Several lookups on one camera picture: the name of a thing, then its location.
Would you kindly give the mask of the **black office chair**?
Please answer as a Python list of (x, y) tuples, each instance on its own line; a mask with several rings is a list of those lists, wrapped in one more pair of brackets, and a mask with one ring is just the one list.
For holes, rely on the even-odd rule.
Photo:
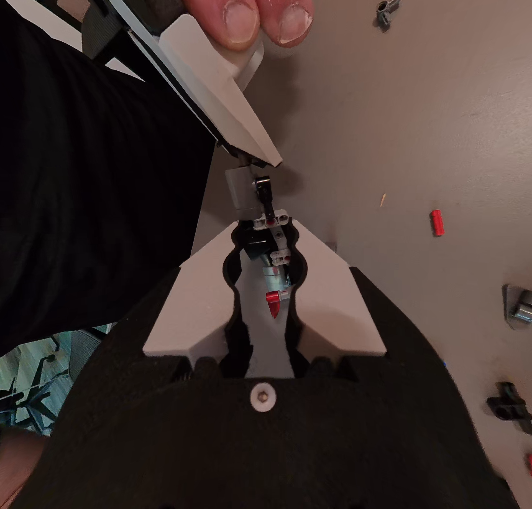
[(49, 436), (75, 380), (114, 324), (57, 333), (1, 357), (1, 427)]

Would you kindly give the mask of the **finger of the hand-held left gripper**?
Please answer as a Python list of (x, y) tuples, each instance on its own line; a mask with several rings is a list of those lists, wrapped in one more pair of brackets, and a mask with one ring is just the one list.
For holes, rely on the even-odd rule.
[[(178, 79), (170, 60), (165, 56), (159, 47), (160, 36), (156, 40), (154, 37), (149, 36), (147, 31), (144, 29), (135, 27), (134, 30), (135, 35), (132, 37), (132, 39), (136, 47), (141, 53), (143, 53), (150, 64), (162, 76), (165, 82), (169, 85), (170, 89), (176, 93), (185, 107), (194, 115), (194, 117), (197, 118), (203, 127), (210, 133), (210, 135), (212, 135), (212, 137), (217, 141), (218, 145), (222, 146), (231, 156), (235, 158), (242, 155), (249, 158), (253, 165), (259, 166), (261, 168), (267, 166), (266, 162), (258, 160), (253, 156), (240, 151), (236, 147), (229, 146), (225, 140), (222, 139), (221, 133), (216, 130), (205, 113), (203, 113), (203, 111), (192, 100), (189, 93), (187, 93), (186, 89), (182, 85), (182, 82)], [(227, 50), (210, 39), (207, 34), (206, 36), (208, 37), (214, 49), (222, 56), (227, 69), (244, 95), (245, 88), (248, 86), (250, 80), (256, 74), (263, 61), (264, 44), (262, 35), (259, 34), (253, 45), (248, 50), (243, 52)]]
[(273, 167), (282, 158), (222, 56), (194, 17), (182, 14), (160, 36), (159, 47), (178, 79), (222, 139)]

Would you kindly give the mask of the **dark grey lego panel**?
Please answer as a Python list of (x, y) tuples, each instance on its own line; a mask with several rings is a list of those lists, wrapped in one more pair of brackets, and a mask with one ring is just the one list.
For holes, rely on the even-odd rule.
[(228, 169), (225, 177), (235, 207), (237, 220), (253, 221), (262, 216), (261, 202), (250, 166)]

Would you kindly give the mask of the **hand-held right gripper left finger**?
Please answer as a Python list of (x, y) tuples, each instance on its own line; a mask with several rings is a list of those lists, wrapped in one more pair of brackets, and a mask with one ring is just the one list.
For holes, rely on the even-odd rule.
[(192, 368), (201, 358), (212, 358), (225, 377), (246, 375), (253, 346), (236, 287), (244, 228), (231, 223), (180, 266), (144, 355), (184, 357)]

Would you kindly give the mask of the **small black lego assembly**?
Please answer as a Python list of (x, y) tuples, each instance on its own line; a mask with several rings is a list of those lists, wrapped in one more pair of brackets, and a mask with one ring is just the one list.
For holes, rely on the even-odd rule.
[(245, 230), (244, 251), (251, 261), (262, 262), (262, 273), (267, 292), (265, 300), (270, 314), (276, 319), (282, 303), (290, 299), (291, 279), (289, 265), (291, 251), (288, 248), (285, 227), (289, 215), (285, 210), (275, 210), (268, 176), (258, 177), (254, 189), (262, 208), (262, 215), (249, 222)]

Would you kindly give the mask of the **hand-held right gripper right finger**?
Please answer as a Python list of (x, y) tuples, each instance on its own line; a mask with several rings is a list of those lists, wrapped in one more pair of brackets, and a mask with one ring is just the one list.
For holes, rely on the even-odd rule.
[(286, 349), (295, 378), (317, 359), (384, 357), (387, 348), (350, 266), (299, 221), (286, 228), (291, 292)]

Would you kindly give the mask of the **scattered loose lego pieces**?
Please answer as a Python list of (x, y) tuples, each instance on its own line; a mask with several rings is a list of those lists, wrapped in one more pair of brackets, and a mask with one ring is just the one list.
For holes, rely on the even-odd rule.
[[(377, 25), (386, 32), (390, 28), (393, 14), (400, 7), (401, 0), (383, 0), (376, 6)], [(435, 238), (445, 234), (444, 220), (440, 209), (429, 214), (431, 233)], [(531, 290), (512, 284), (502, 285), (503, 318), (513, 331), (531, 335)], [(486, 404), (496, 418), (513, 422), (523, 433), (531, 435), (531, 413), (525, 401), (519, 398), (515, 386), (509, 382), (498, 383), (498, 396), (488, 398)]]

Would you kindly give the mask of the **person's black pants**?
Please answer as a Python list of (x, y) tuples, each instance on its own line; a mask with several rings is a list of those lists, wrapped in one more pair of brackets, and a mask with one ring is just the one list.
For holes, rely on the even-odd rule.
[(1, 355), (123, 318), (191, 252), (214, 139), (1, 0)]

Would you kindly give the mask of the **person's left hand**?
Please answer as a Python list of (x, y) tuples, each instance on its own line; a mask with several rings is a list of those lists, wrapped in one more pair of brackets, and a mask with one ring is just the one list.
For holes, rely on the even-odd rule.
[(279, 47), (299, 45), (314, 17), (313, 0), (182, 0), (218, 44), (231, 51), (252, 46), (260, 29)]

